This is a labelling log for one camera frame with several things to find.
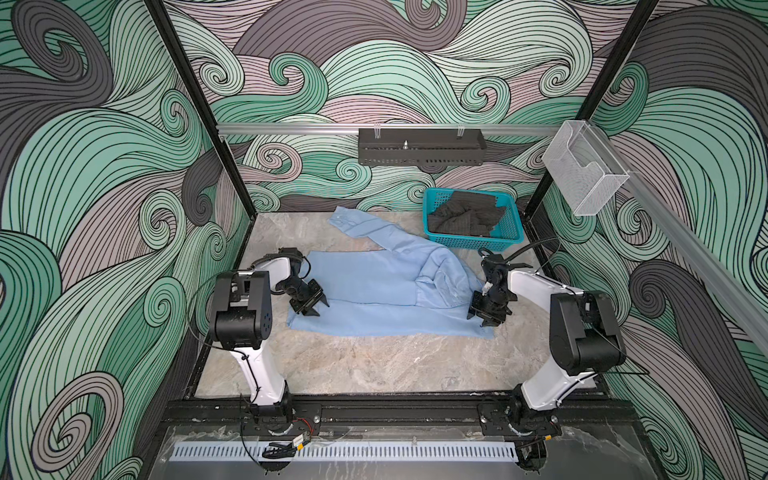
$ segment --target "teal plastic basket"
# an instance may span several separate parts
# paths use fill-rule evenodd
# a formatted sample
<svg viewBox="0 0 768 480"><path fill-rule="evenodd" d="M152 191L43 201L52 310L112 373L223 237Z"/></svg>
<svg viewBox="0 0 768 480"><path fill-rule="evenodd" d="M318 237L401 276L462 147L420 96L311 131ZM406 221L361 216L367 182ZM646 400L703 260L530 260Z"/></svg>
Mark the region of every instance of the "teal plastic basket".
<svg viewBox="0 0 768 480"><path fill-rule="evenodd" d="M467 237L464 235L446 235L444 233L434 233L429 231L427 224L427 215L431 214L437 207L443 205L451 198L455 191L472 192L474 194L492 195L496 197L496 207L507 207L502 220L491 230L490 237ZM509 194L499 192L481 192L477 190L454 190L452 188L428 188L424 193L424 204L422 206L422 219L424 220L424 233L427 238L433 242L442 243L451 248L469 248L477 250L485 247L492 252L502 252L511 245L521 243L525 238L523 236L523 224L520 221L520 214L515 201Z"/></svg>

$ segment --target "patterned wallpaper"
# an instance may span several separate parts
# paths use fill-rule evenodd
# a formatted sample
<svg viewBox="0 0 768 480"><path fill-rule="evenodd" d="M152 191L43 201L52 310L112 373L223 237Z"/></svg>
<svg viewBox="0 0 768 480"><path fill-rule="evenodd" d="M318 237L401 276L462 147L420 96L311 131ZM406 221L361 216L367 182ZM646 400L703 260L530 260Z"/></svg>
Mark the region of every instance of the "patterned wallpaper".
<svg viewBox="0 0 768 480"><path fill-rule="evenodd" d="M664 2L657 15L698 0ZM558 124L634 2L167 0L219 122ZM614 112L601 120L621 127ZM530 195L548 140L492 137L481 167L362 167L355 137L230 136L261 211L420 210L428 187Z"/></svg>
<svg viewBox="0 0 768 480"><path fill-rule="evenodd" d="M768 310L768 3L657 15L601 105L614 145ZM606 44L596 57L609 54ZM626 190L573 217L556 188L542 236L563 280L614 299L628 352L607 374L633 402L670 478L763 479L768 359Z"/></svg>
<svg viewBox="0 0 768 480"><path fill-rule="evenodd" d="M0 111L3 478L135 478L248 218L143 0L0 2Z"/></svg>

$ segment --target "white wire mesh basket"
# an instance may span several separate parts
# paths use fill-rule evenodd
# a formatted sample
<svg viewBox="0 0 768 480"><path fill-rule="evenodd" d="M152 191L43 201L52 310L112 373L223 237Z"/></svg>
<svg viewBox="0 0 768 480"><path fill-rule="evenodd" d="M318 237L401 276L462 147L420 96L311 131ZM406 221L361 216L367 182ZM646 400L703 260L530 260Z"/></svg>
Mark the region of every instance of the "white wire mesh basket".
<svg viewBox="0 0 768 480"><path fill-rule="evenodd" d="M566 120L544 153L544 165L577 217L597 215L629 178L609 154L609 142L600 128Z"/></svg>

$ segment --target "light blue shirt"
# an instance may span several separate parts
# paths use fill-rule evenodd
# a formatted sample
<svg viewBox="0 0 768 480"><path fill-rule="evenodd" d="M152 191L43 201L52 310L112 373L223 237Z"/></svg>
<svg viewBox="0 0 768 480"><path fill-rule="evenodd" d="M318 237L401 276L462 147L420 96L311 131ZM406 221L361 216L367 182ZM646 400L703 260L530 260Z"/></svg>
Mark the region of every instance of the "light blue shirt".
<svg viewBox="0 0 768 480"><path fill-rule="evenodd" d="M290 328L337 336L493 338L492 327L480 326L482 319L467 319L472 292L482 285L447 247L360 210L337 207L328 222L386 250L310 252L310 278L323 288L330 306L317 303L320 316L290 310Z"/></svg>

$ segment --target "red wire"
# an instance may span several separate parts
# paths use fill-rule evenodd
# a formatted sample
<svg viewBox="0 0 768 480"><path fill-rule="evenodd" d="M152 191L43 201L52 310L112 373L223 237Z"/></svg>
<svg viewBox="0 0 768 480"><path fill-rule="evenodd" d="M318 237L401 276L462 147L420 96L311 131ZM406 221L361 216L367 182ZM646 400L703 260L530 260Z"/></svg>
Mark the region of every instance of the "red wire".
<svg viewBox="0 0 768 480"><path fill-rule="evenodd" d="M302 420L304 423L306 423L306 426L308 426L310 428L310 435L312 435L315 432L315 429L312 428L312 426L310 425L309 422L307 422L306 419L301 419L301 418L298 418L298 419Z"/></svg>

